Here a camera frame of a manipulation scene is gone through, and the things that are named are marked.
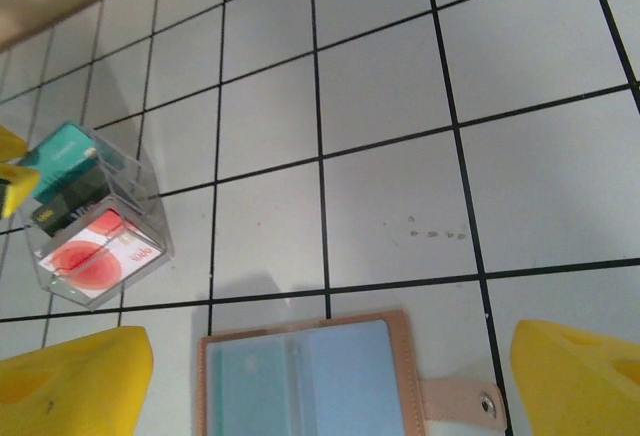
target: yellow object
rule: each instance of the yellow object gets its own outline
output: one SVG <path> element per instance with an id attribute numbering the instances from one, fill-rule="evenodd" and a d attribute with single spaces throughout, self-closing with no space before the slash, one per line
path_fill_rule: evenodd
<path id="1" fill-rule="evenodd" d="M 140 327 L 0 361 L 0 435 L 131 436 L 152 367 Z"/>
<path id="2" fill-rule="evenodd" d="M 35 169 L 0 163 L 0 219 L 16 212 L 38 181 L 40 173 Z"/>
<path id="3" fill-rule="evenodd" d="M 27 143 L 0 125 L 0 162 L 21 158 L 27 154 Z"/>
<path id="4" fill-rule="evenodd" d="M 640 345 L 520 321 L 511 366 L 535 435 L 640 434 Z"/>

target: clear plastic box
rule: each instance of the clear plastic box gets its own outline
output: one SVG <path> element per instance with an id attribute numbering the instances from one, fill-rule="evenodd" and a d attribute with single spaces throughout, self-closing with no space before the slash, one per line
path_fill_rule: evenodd
<path id="1" fill-rule="evenodd" d="M 77 178 L 20 214 L 40 286 L 93 310 L 166 263 L 173 245 L 153 168 L 81 131 L 92 147 Z"/>

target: transparent acrylic container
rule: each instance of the transparent acrylic container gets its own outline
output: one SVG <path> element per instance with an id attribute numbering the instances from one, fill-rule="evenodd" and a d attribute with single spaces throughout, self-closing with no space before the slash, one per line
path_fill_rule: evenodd
<path id="1" fill-rule="evenodd" d="M 40 286 L 93 310 L 166 263 L 173 245 L 153 168 L 81 131 L 93 146 L 85 169 L 20 213 Z"/>

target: white tile floor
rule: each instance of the white tile floor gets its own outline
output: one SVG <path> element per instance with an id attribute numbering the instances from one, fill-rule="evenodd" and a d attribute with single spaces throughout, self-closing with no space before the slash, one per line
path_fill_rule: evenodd
<path id="1" fill-rule="evenodd" d="M 518 320 L 640 341 L 638 14 L 105 0 L 14 47 L 0 124 L 33 144 L 78 121 L 149 157 L 176 257 L 89 315 L 38 289 L 20 221 L 0 222 L 0 358 L 144 325 L 137 434 L 192 434 L 199 337 L 402 306 L 424 376 L 497 381 L 508 433 L 531 434 Z"/>

